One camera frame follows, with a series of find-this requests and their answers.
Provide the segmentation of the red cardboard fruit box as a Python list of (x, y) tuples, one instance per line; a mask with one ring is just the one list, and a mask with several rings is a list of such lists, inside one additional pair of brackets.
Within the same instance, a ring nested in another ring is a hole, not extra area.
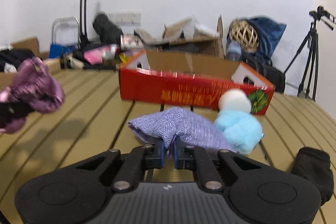
[(124, 100), (218, 110), (219, 99), (240, 89), (253, 115), (264, 115), (274, 85), (243, 62), (183, 52), (140, 51), (119, 70)]

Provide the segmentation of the black cloth bundle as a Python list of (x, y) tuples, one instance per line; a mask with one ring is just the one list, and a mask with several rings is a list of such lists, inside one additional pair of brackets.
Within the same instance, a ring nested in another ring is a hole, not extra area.
[(119, 26), (109, 20), (106, 14), (97, 14), (92, 26), (96, 34), (98, 34), (102, 45), (121, 44), (123, 32)]

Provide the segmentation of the purple satin bonnet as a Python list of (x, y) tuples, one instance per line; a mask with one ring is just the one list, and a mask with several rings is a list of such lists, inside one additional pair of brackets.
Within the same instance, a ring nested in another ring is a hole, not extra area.
[(65, 93), (40, 58), (23, 61), (11, 84), (1, 91), (1, 133), (13, 134), (30, 113), (54, 113), (65, 101)]

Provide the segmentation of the dark blue fabric bag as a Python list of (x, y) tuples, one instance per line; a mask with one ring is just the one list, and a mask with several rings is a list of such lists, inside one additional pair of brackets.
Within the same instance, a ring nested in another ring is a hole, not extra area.
[(273, 65), (272, 56), (287, 25), (271, 18), (255, 17), (246, 20), (257, 32), (259, 45), (255, 54), (264, 64)]

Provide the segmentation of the black suitcase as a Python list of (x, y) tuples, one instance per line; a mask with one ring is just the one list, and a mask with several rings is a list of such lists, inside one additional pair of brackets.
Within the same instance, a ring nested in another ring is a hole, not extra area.
[(244, 61), (247, 65), (253, 68), (260, 75), (265, 77), (268, 81), (270, 81), (275, 86), (275, 92), (283, 94), (285, 91), (285, 74), (273, 67), (272, 65), (268, 65), (263, 63), (262, 59), (258, 57), (254, 57), (247, 53), (242, 53), (241, 56), (242, 61)]

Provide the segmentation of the wall power outlet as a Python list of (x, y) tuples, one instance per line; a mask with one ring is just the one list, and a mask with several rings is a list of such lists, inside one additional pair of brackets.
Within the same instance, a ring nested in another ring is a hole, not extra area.
[(119, 25), (137, 25), (141, 24), (141, 12), (111, 12), (108, 15), (108, 18)]

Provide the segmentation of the plastic water bottle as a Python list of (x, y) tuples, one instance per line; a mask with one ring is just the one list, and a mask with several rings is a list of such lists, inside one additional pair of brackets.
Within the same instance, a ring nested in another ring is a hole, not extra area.
[(242, 49), (236, 40), (228, 40), (226, 44), (226, 59), (230, 61), (241, 61)]

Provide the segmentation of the light blue plush toy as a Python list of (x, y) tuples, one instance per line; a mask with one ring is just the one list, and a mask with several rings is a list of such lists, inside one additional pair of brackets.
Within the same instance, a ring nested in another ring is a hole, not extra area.
[(251, 114), (252, 104), (240, 89), (224, 92), (214, 124), (237, 153), (249, 155), (264, 137), (260, 122)]

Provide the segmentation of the folding step stool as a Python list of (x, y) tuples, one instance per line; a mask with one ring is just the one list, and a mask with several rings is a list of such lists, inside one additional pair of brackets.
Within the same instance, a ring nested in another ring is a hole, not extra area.
[(57, 18), (52, 23), (51, 44), (78, 46), (80, 42), (79, 20), (75, 17)]

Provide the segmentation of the black sock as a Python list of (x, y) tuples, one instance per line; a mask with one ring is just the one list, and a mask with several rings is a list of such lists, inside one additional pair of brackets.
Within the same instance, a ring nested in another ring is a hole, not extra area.
[(317, 187), (321, 195), (321, 206), (330, 201), (334, 191), (334, 177), (330, 166), (328, 153), (311, 147), (302, 147), (291, 170), (292, 174), (309, 180)]

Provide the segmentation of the brown open cardboard box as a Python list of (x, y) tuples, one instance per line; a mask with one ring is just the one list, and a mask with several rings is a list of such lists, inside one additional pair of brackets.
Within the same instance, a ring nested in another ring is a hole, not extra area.
[(218, 18), (215, 29), (201, 24), (191, 16), (165, 25), (160, 38), (155, 38), (142, 28), (136, 28), (134, 35), (139, 37), (146, 47), (157, 51), (180, 51), (224, 57), (222, 17)]

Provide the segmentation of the woven rattan ball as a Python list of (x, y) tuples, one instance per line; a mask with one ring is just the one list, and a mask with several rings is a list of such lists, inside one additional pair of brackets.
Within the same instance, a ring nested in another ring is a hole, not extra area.
[(256, 53), (258, 50), (258, 33), (246, 20), (233, 20), (229, 27), (228, 37), (230, 40), (237, 41), (244, 52)]

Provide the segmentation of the lavender drawstring pouch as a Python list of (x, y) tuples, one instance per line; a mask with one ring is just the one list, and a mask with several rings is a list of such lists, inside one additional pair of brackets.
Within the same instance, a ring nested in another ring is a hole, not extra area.
[(128, 126), (143, 142), (155, 143), (161, 139), (167, 149), (179, 138), (181, 142), (195, 147), (213, 151), (220, 149), (237, 151), (213, 122), (180, 107), (132, 119), (128, 122)]

